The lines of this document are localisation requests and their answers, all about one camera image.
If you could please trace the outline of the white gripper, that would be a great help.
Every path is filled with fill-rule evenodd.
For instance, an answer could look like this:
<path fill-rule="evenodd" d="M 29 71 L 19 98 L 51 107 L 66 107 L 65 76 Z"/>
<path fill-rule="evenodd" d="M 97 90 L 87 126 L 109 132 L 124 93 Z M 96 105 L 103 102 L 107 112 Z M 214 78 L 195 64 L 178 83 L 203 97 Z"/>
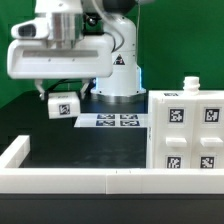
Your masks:
<path fill-rule="evenodd" d="M 74 48 L 48 48 L 43 40 L 14 40 L 8 48 L 7 73 L 12 79 L 34 81 L 41 100 L 45 99 L 43 80 L 83 79 L 83 100 L 90 79 L 109 77 L 113 71 L 113 40 L 109 35 L 85 36 Z"/>

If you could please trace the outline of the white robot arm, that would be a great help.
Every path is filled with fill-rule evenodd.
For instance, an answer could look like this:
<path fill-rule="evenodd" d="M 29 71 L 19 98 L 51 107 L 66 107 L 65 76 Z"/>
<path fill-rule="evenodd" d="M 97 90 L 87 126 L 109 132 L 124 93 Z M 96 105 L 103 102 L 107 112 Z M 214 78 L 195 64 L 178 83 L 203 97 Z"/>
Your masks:
<path fill-rule="evenodd" d="M 93 96 L 145 93 L 136 60 L 136 26 L 125 17 L 139 0 L 36 0 L 36 18 L 12 27 L 7 53 L 13 79 L 96 80 Z"/>

